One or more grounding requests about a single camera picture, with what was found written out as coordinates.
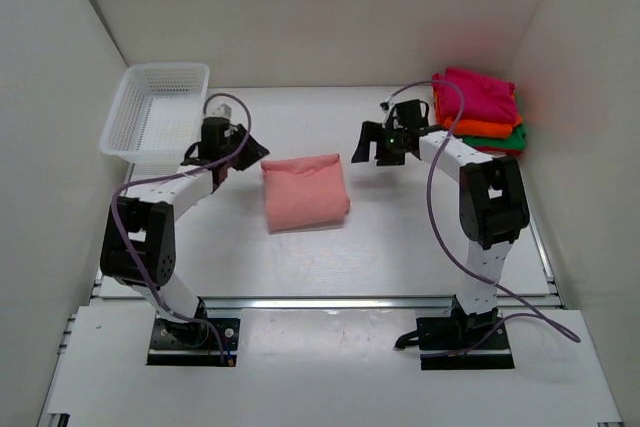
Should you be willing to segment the aluminium table rail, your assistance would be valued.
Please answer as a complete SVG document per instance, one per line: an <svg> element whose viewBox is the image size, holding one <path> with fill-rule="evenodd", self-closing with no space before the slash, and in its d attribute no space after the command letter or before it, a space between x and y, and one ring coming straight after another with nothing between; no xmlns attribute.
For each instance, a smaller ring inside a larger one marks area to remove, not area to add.
<svg viewBox="0 0 640 427"><path fill-rule="evenodd" d="M467 253L458 187L428 167L346 164L343 225L270 234L258 168L176 225L178 277L212 308L445 308Z"/></svg>

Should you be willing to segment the folded orange t-shirt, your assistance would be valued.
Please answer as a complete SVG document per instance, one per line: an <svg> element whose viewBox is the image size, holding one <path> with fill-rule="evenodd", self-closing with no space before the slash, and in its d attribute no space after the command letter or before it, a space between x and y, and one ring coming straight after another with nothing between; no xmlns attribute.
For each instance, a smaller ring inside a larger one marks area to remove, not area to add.
<svg viewBox="0 0 640 427"><path fill-rule="evenodd" d="M454 118L444 115L442 109L442 101L438 93L434 94L435 118L437 123L445 128L450 129L453 126ZM517 115L513 124L486 122L474 119L461 119L456 124L453 133L456 136L476 136L493 139L507 139L516 127L523 123L520 115Z"/></svg>

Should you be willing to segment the folded magenta t-shirt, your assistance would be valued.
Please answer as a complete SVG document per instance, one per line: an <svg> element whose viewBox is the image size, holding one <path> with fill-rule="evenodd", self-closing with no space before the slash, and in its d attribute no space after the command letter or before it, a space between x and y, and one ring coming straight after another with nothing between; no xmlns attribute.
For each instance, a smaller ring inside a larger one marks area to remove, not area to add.
<svg viewBox="0 0 640 427"><path fill-rule="evenodd" d="M464 97L463 120L515 124L518 108L516 85L474 71L450 67L432 75L434 93L439 99L439 113L454 119Z"/></svg>

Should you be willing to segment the white perforated plastic basket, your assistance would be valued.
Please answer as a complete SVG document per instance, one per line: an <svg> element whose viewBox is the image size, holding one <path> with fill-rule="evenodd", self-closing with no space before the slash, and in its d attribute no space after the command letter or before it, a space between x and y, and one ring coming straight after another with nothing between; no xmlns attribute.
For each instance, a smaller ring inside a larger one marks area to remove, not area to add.
<svg viewBox="0 0 640 427"><path fill-rule="evenodd" d="M203 63L129 67L104 125L100 151L133 164L179 162L198 138L209 76Z"/></svg>

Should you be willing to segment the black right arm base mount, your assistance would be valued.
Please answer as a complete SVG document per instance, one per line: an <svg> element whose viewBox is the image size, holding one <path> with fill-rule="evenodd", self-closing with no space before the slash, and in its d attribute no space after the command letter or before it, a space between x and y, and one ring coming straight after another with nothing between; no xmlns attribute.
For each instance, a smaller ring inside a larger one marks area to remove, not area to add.
<svg viewBox="0 0 640 427"><path fill-rule="evenodd" d="M394 349L419 349L422 371L512 370L515 361L502 319L462 332L453 317L418 317Z"/></svg>

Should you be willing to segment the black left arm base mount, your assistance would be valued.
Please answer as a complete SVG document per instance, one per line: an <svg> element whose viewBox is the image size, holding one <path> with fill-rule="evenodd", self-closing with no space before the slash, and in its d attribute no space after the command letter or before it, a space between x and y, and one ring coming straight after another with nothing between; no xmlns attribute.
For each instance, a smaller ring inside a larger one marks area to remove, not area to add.
<svg viewBox="0 0 640 427"><path fill-rule="evenodd" d="M216 327L221 343L206 327L186 327L162 318L154 320L146 363L151 366L235 367L241 320L239 318L209 318Z"/></svg>

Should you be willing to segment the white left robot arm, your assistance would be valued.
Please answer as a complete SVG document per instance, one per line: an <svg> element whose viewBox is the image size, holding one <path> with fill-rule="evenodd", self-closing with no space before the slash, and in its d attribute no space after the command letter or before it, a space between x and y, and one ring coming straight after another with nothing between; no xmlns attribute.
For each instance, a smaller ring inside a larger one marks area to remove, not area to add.
<svg viewBox="0 0 640 427"><path fill-rule="evenodd" d="M244 171L269 154L241 124L207 117L176 173L124 187L108 214L101 273L141 294L167 328L205 331L201 299L178 279L176 221L213 194L228 171Z"/></svg>

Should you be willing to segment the salmon pink t-shirt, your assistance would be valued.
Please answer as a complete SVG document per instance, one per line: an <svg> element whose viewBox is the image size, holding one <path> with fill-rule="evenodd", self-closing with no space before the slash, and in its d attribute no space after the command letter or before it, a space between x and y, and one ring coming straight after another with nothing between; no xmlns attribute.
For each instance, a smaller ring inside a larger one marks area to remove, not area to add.
<svg viewBox="0 0 640 427"><path fill-rule="evenodd" d="M342 223L350 210L341 157L327 154L261 163L271 233Z"/></svg>

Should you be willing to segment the folded red t-shirt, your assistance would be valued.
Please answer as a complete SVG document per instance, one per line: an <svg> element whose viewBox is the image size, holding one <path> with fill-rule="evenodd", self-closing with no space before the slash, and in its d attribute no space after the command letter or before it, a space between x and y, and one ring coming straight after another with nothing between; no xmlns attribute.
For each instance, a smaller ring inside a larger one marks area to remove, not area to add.
<svg viewBox="0 0 640 427"><path fill-rule="evenodd" d="M489 146L476 147L476 150L494 157L513 156L518 158L523 153L522 150L495 149L495 148L490 148Z"/></svg>

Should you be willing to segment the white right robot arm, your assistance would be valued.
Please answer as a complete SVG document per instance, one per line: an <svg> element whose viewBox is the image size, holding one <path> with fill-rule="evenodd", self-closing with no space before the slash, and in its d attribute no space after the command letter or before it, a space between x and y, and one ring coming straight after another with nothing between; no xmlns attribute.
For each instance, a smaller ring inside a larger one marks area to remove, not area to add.
<svg viewBox="0 0 640 427"><path fill-rule="evenodd" d="M362 123L351 161L367 162L374 150L378 166L400 166L411 154L430 164L428 184L437 170L456 181L459 222L468 239L467 278L453 297L450 329L463 336L494 326L506 257L530 221L517 160L494 158L431 126L429 106L418 99L387 100L381 108L383 121Z"/></svg>

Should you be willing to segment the folded green t-shirt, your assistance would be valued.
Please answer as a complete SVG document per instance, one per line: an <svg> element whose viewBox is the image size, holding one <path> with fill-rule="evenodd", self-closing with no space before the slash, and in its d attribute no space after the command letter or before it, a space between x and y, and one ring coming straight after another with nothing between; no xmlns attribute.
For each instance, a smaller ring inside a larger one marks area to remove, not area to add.
<svg viewBox="0 0 640 427"><path fill-rule="evenodd" d="M527 131L523 124L514 127L511 134L504 139L478 137L478 136L462 136L461 140L468 146L476 149L476 147L489 146L495 149L512 149L522 150L526 148Z"/></svg>

